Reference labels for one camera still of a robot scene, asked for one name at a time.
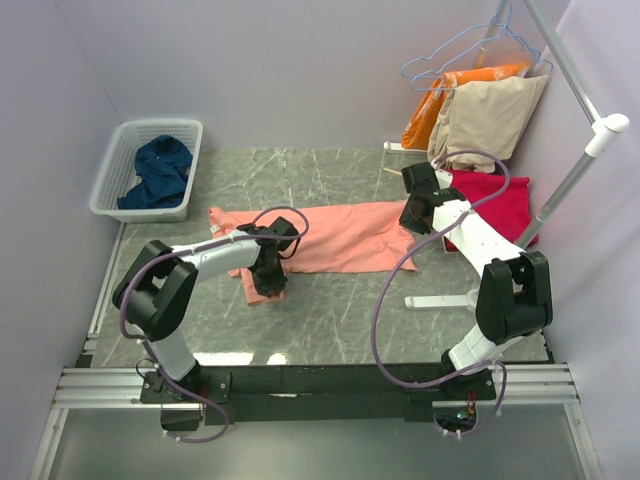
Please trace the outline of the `pink t-shirt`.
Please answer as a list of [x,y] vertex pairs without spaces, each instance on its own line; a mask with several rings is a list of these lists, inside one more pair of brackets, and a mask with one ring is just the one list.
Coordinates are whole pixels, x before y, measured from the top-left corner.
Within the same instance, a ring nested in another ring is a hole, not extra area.
[[309,232],[292,258],[282,262],[286,274],[376,273],[390,271],[415,245],[412,234],[400,226],[403,210],[400,202],[369,202],[269,212],[260,218],[256,211],[209,209],[214,237],[231,232],[237,226],[256,220],[267,226],[281,216],[297,230],[310,223]]

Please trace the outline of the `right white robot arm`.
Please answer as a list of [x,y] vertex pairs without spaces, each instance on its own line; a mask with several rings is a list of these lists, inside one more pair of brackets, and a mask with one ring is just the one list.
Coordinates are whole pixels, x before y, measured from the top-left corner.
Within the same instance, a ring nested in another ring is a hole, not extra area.
[[450,367],[438,377],[442,393],[460,399],[473,388],[473,374],[482,362],[499,359],[507,348],[551,324],[549,263],[542,253],[528,253],[498,233],[430,163],[405,167],[401,175],[408,193],[405,216],[421,231],[441,233],[480,277],[477,293],[465,297],[476,324],[445,353],[443,362]]

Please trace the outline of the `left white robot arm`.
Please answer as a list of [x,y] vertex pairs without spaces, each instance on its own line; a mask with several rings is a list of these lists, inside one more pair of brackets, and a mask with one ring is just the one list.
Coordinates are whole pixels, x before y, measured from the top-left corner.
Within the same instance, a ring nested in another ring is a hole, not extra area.
[[201,366],[180,329],[196,286],[232,270],[247,269],[257,294],[275,297],[286,286],[284,252],[297,249],[302,233],[278,217],[253,223],[211,242],[170,247],[154,240],[136,257],[112,296],[123,336],[140,340],[165,372],[164,389],[186,402],[202,390]]

